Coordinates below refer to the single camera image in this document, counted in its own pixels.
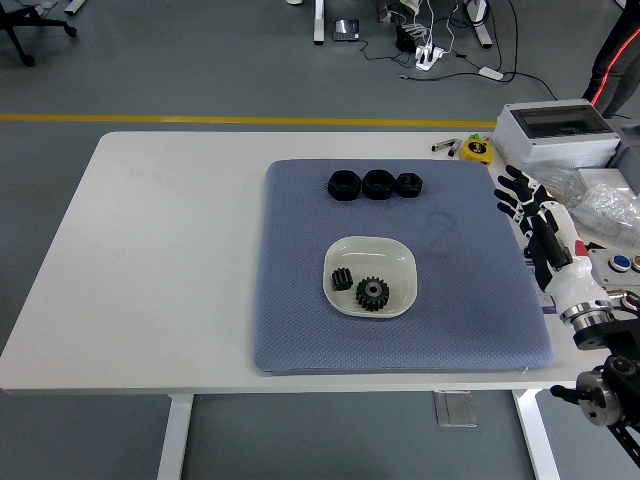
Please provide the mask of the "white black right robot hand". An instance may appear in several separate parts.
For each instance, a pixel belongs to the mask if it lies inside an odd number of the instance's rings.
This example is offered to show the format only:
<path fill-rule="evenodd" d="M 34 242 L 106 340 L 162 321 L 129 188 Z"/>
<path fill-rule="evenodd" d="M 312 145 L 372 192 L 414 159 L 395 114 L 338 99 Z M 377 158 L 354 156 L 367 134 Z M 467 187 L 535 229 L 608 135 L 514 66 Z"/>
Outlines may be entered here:
<path fill-rule="evenodd" d="M 498 209 L 527 240 L 538 286 L 564 321 L 579 312 L 606 311 L 609 296 L 592 275 L 586 246 L 568 210 L 536 179 L 508 165 L 494 191 Z"/>

